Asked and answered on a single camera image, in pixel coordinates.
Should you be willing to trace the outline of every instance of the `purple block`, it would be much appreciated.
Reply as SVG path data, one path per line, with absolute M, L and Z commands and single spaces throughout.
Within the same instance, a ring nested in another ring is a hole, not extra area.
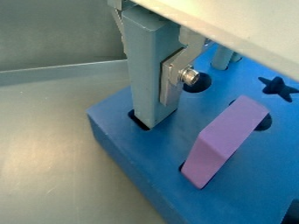
M 200 132 L 181 167 L 196 187 L 207 185 L 267 113 L 263 105 L 241 95 Z

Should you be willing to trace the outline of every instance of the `blue block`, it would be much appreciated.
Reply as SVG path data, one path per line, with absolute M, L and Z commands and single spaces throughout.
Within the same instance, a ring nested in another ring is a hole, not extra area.
M 299 199 L 299 97 L 284 101 L 261 92 L 257 77 L 284 78 L 243 58 L 227 71 L 211 68 L 212 51 L 195 68 L 211 87 L 181 93 L 177 110 L 144 131 L 128 117 L 129 87 L 88 109 L 94 137 L 169 223 L 280 223 Z M 199 132 L 240 96 L 263 104 L 272 117 L 268 130 L 253 131 L 205 187 L 199 190 L 178 172 Z

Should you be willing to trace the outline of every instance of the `white overhead structure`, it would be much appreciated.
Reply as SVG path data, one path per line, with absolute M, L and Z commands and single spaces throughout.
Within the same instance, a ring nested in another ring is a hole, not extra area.
M 299 1 L 132 0 L 299 81 Z

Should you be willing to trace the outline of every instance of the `gray floor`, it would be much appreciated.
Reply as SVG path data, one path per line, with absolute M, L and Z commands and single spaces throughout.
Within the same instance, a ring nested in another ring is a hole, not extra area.
M 126 85 L 125 61 L 0 73 L 0 223 L 164 223 L 85 116 Z

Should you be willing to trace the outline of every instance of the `bolt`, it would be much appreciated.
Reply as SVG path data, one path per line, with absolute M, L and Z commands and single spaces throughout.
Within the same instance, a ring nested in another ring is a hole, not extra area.
M 199 78 L 200 73 L 196 70 L 193 70 L 190 66 L 186 66 L 181 70 L 180 81 L 182 81 L 189 87 L 195 84 Z

